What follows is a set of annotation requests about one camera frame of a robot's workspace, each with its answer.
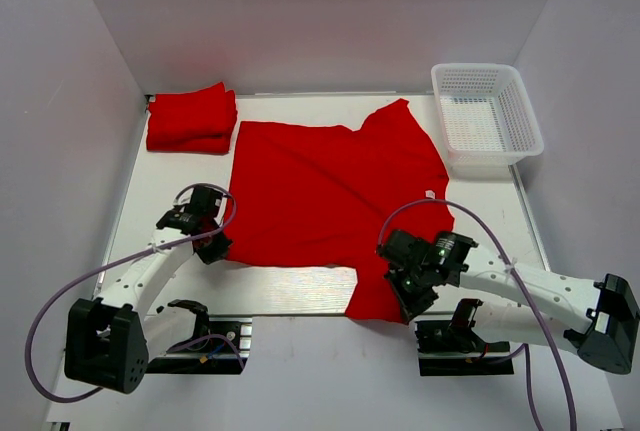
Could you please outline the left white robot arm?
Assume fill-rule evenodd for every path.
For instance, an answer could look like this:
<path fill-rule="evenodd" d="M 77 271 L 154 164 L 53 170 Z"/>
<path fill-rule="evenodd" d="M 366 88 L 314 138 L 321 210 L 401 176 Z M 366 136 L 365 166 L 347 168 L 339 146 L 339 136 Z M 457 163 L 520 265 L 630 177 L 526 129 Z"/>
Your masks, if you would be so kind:
<path fill-rule="evenodd" d="M 208 308 L 194 300 L 156 302 L 192 257 L 204 264 L 226 258 L 232 245 L 219 216 L 234 199 L 223 188 L 190 185 L 157 221 L 141 256 L 94 299 L 79 299 L 68 313 L 64 375 L 98 388 L 129 394 L 154 359 L 172 351 L 199 350 L 211 338 Z"/>

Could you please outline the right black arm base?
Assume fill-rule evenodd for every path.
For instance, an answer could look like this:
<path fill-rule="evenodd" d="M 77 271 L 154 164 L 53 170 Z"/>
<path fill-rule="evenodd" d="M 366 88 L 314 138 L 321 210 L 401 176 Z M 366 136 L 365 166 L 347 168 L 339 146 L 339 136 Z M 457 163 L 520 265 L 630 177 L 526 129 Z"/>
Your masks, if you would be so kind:
<path fill-rule="evenodd" d="M 514 374 L 508 342 L 487 343 L 473 332 L 455 334 L 446 320 L 415 323 L 421 377 L 479 377 Z"/>

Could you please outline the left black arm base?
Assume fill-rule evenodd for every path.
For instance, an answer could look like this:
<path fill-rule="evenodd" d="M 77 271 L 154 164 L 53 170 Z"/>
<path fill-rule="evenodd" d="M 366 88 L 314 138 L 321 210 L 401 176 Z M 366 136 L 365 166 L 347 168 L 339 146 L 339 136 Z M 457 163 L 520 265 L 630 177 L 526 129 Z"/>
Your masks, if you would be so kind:
<path fill-rule="evenodd" d="M 153 360 L 152 375 L 240 375 L 247 364 L 252 338 L 252 319 L 211 317 L 200 334 L 216 337 Z"/>

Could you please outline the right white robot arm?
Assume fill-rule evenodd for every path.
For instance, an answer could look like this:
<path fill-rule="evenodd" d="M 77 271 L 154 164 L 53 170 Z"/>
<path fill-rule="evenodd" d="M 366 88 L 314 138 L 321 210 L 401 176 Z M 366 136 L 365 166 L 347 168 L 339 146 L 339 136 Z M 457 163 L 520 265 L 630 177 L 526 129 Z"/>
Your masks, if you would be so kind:
<path fill-rule="evenodd" d="M 439 286 L 481 291 L 506 299 L 459 301 L 451 319 L 417 331 L 427 355 L 481 354 L 495 342 L 556 346 L 610 374 L 632 370 L 639 306 L 629 283 L 606 274 L 600 281 L 522 266 L 508 267 L 472 238 L 440 232 L 432 242 L 394 230 L 377 247 L 404 322 L 425 313 Z"/>

